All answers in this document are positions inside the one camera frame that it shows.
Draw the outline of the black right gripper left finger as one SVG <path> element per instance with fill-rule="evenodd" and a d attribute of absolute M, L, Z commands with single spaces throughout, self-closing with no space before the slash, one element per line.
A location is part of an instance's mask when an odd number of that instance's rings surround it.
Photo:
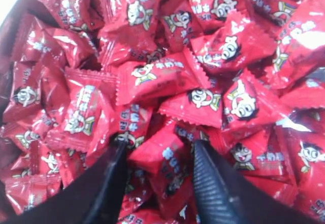
<path fill-rule="evenodd" d="M 106 152 L 65 190 L 7 223 L 117 223 L 127 180 L 126 142 Z"/>

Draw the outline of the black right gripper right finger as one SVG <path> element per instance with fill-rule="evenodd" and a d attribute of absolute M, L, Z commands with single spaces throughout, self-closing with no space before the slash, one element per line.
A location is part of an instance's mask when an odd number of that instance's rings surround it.
<path fill-rule="evenodd" d="M 255 187 L 208 141 L 194 142 L 193 187 L 201 223 L 316 223 Z"/>

